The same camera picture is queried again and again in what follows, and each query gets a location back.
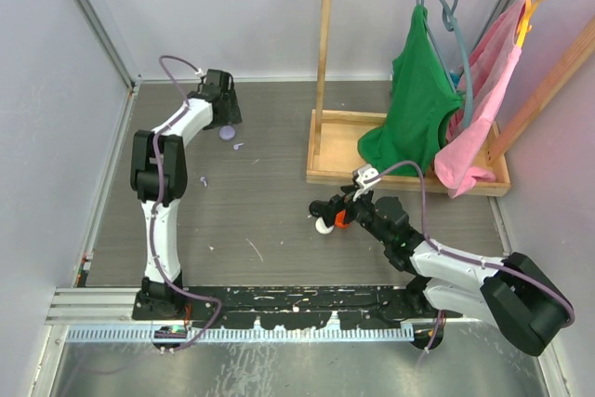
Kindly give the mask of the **orange earbud charging case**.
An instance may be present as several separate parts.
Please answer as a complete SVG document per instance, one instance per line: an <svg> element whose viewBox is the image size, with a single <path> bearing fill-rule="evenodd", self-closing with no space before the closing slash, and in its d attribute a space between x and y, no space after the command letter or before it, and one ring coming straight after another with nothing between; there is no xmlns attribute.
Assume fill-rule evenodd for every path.
<svg viewBox="0 0 595 397"><path fill-rule="evenodd" d="M347 218L347 213L345 210L338 212L336 215L336 218L335 218L335 226L340 229L347 229L350 226L350 224L346 220L346 218Z"/></svg>

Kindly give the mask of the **black round charging case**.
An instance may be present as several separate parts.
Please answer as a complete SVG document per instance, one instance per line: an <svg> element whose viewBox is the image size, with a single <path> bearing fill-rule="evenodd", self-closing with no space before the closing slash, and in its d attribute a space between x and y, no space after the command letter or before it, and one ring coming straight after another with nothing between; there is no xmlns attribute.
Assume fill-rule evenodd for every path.
<svg viewBox="0 0 595 397"><path fill-rule="evenodd" d="M322 217L327 210L328 203L321 200L312 201L309 205L309 213L316 217Z"/></svg>

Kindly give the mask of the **purple round charging case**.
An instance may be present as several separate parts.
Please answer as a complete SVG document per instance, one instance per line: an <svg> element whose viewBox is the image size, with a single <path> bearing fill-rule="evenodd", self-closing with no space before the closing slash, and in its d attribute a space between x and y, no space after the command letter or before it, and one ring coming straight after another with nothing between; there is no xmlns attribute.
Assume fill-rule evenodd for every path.
<svg viewBox="0 0 595 397"><path fill-rule="evenodd" d="M224 141L230 141L235 138L236 130L233 126L223 126L219 130L219 137Z"/></svg>

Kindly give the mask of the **white round charging case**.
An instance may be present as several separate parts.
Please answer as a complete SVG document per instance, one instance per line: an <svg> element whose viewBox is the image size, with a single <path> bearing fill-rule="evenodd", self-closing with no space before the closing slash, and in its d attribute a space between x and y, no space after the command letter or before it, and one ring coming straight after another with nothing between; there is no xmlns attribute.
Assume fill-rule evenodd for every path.
<svg viewBox="0 0 595 397"><path fill-rule="evenodd" d="M331 233L334 229L334 226L327 226L322 218L317 218L315 221L315 230L323 235L327 235Z"/></svg>

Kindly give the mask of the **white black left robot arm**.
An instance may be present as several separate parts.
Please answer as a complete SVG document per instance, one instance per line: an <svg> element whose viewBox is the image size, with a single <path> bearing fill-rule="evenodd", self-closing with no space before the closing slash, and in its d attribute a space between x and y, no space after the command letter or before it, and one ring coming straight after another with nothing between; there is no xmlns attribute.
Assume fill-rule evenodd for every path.
<svg viewBox="0 0 595 397"><path fill-rule="evenodd" d="M177 226L188 186L186 148L201 131L241 122L233 76L209 69L162 124L134 134L130 184L140 201L147 242L137 308L166 319L185 312L189 298L183 290Z"/></svg>

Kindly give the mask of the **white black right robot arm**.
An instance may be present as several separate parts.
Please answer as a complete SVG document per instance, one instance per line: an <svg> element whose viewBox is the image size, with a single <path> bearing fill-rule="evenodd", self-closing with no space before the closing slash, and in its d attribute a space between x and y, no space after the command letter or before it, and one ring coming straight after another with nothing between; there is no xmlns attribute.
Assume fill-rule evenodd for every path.
<svg viewBox="0 0 595 397"><path fill-rule="evenodd" d="M406 291L415 315L453 311L481 320L534 357L574 322L573 306L526 255L482 257L440 244L410 224L398 198L372 197L335 195L311 202L309 212L321 234L356 223L380 242L390 265L414 277Z"/></svg>

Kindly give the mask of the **wooden clothes rack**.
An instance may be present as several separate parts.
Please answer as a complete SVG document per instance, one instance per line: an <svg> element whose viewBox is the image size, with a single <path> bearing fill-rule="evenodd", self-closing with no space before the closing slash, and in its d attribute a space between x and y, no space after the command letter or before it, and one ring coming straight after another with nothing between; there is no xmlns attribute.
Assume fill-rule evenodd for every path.
<svg viewBox="0 0 595 397"><path fill-rule="evenodd" d="M506 4L473 49L460 48L462 73L455 75L431 34L425 0L415 0L403 51L392 63L389 109L374 113L324 106L332 0L322 0L307 180L355 180L453 197L505 195L511 186L507 150L594 51L594 28L588 25L511 122L499 128L498 111L543 1Z"/></svg>

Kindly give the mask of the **green shirt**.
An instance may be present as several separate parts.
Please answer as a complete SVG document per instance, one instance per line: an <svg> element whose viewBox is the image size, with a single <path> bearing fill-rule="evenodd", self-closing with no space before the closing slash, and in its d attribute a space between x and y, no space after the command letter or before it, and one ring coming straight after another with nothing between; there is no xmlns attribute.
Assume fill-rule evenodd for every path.
<svg viewBox="0 0 595 397"><path fill-rule="evenodd" d="M423 6L413 9L400 55L392 62L390 107L382 126L357 143L359 155L378 171L402 161L425 173L446 144L446 129L463 103L452 90L427 35Z"/></svg>

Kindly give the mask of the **blue cloth item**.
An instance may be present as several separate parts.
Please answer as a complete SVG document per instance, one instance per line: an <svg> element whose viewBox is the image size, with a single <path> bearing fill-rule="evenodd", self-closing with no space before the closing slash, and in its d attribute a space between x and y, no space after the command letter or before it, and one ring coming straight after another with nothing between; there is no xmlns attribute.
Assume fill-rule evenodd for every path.
<svg viewBox="0 0 595 397"><path fill-rule="evenodd" d="M466 89L465 72L463 69L449 72L452 87L456 92L464 92Z"/></svg>

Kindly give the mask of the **pink shirt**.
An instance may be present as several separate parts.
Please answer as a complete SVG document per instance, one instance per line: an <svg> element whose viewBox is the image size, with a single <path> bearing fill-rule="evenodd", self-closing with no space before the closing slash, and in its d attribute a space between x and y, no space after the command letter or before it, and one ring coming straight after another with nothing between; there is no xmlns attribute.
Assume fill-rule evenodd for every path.
<svg viewBox="0 0 595 397"><path fill-rule="evenodd" d="M517 44L519 23L533 0L516 0L485 33L469 56L473 112L468 127L463 112L456 112L447 127L447 144L434 158L434 173L455 198L472 190L479 181L496 175L474 164L496 119L510 78L522 54Z"/></svg>

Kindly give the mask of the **grey blue clothes hanger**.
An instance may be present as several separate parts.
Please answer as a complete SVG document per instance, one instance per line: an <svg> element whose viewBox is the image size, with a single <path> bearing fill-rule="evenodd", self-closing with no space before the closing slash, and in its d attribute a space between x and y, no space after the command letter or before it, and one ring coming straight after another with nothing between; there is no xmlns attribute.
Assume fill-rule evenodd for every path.
<svg viewBox="0 0 595 397"><path fill-rule="evenodd" d="M439 2L441 3L441 5L443 7L443 9L442 9L443 26L447 32L455 34L456 42L457 42L458 48L459 48L459 53L460 53L460 56L462 59L462 68L463 68L463 75L464 75L464 78L462 78L462 79L464 79L464 81L465 81L465 92L464 92L465 93L465 96L464 96L465 103L464 103L464 109L463 109L464 114L463 114L461 126L463 129L466 129L471 124L471 118L472 118L472 114L473 114L474 94L473 94L473 86L472 86L471 69L470 69L470 64L469 64L469 52L465 45L463 34L462 34L461 29L458 25L456 15L455 15L456 7L458 5L458 0L453 0L452 5L450 5L450 6L446 2L446 0L439 0ZM416 4L424 6L425 0L416 0ZM447 67L444 63L441 51L440 51L439 47L437 46L436 40L433 37L433 34L432 34L430 27L427 23L427 19L424 19L424 23L426 26L427 35L430 38L430 43L433 46L434 52L435 52L439 62L441 63L443 70L447 74L448 82L450 83L452 90L456 91L455 85L453 84L452 77L450 75L451 73L447 70Z"/></svg>

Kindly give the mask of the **yellow clothes hanger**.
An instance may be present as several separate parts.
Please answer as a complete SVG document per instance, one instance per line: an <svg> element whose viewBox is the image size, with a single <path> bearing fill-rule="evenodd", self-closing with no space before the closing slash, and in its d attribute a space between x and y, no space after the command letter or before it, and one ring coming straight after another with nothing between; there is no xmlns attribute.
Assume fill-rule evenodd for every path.
<svg viewBox="0 0 595 397"><path fill-rule="evenodd" d="M516 46L523 47L526 35L532 30L531 20L539 4L544 0L525 0L522 15L517 24Z"/></svg>

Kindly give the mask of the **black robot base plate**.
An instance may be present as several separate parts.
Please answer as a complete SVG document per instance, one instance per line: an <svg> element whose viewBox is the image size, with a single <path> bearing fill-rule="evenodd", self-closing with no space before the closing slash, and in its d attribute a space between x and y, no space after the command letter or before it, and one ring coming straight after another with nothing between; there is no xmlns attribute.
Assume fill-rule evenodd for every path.
<svg viewBox="0 0 595 397"><path fill-rule="evenodd" d="M393 285L195 286L190 292L221 301L214 328L322 329L336 316L342 330L388 329L438 314L427 304L414 308L408 291Z"/></svg>

